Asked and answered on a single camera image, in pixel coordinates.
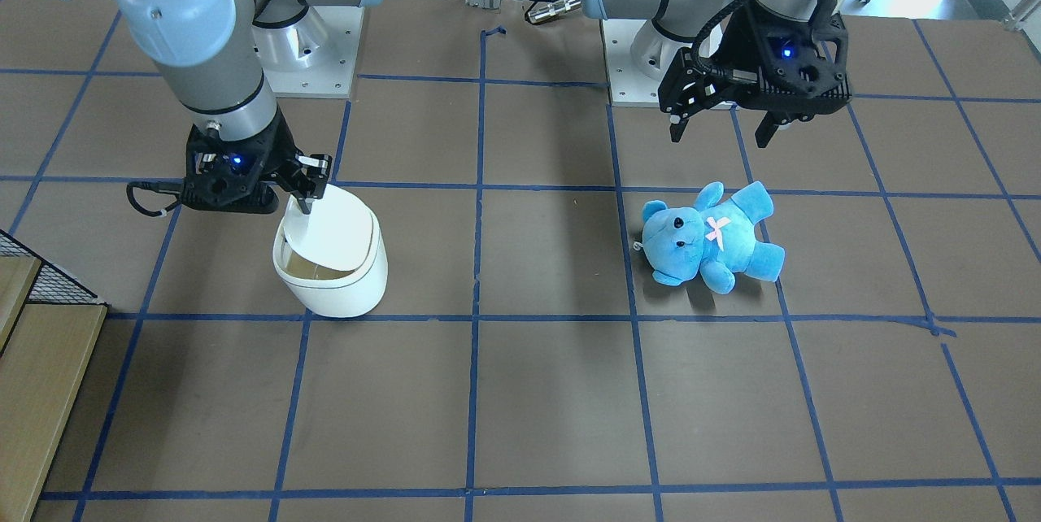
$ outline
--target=metal bracket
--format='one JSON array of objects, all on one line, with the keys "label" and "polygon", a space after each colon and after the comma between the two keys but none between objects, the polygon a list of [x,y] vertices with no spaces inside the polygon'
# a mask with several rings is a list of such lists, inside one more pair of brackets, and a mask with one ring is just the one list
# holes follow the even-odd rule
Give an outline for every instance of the metal bracket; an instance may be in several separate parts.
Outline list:
[{"label": "metal bracket", "polygon": [[353,6],[315,6],[319,15],[332,32],[335,57],[324,64],[313,65],[302,71],[275,71],[264,74],[278,97],[311,97],[347,99],[351,97],[354,72],[361,41],[364,8]]}]

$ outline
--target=teddy bear leg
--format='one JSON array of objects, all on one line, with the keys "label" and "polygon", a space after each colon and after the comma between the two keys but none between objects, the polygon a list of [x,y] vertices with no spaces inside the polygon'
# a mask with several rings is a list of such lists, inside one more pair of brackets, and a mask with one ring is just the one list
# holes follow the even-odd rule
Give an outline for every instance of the teddy bear leg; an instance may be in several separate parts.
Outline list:
[{"label": "teddy bear leg", "polygon": [[773,199],[760,181],[755,181],[734,193],[730,200],[748,216],[753,224],[773,215]]},{"label": "teddy bear leg", "polygon": [[715,293],[729,294],[734,290],[734,273],[721,262],[707,259],[702,263],[702,277],[705,284]]},{"label": "teddy bear leg", "polygon": [[756,242],[752,250],[752,260],[744,273],[759,280],[775,281],[784,266],[784,248],[777,244]]}]

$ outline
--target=container lid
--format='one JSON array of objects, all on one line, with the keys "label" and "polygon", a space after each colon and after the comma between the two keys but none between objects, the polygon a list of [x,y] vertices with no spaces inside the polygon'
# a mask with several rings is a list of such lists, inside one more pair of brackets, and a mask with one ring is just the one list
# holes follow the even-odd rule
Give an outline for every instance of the container lid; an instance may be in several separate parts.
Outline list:
[{"label": "container lid", "polygon": [[375,241],[373,212],[361,199],[332,184],[311,203],[310,215],[289,199],[282,232],[300,256],[344,272],[361,268]]}]

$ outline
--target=floor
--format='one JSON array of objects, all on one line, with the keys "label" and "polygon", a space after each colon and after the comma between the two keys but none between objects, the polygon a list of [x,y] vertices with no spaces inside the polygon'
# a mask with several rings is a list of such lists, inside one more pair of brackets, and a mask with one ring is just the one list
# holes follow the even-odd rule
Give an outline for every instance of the floor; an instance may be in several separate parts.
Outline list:
[{"label": "floor", "polygon": [[[386,0],[350,102],[282,101],[386,241],[331,321],[278,216],[126,203],[188,123],[110,1],[0,0],[0,227],[112,306],[34,520],[1041,520],[1019,34],[848,18],[850,108],[760,150],[742,110],[669,144],[608,104],[595,22],[523,8]],[[781,280],[654,282],[643,202],[753,179]]]}]

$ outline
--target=stuffed animal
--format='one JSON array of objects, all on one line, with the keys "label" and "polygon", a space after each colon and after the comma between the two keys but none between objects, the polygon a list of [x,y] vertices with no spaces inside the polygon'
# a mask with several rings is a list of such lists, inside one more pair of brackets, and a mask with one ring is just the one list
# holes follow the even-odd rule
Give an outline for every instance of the stuffed animal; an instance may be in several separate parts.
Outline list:
[{"label": "stuffed animal", "polygon": [[643,238],[634,244],[654,267],[654,279],[678,287],[699,271],[719,294],[734,288],[734,273],[773,281],[784,266],[784,248],[756,240],[755,225],[773,214],[773,200],[756,181],[729,201],[722,182],[697,194],[693,207],[668,208],[662,201],[643,205]]}]

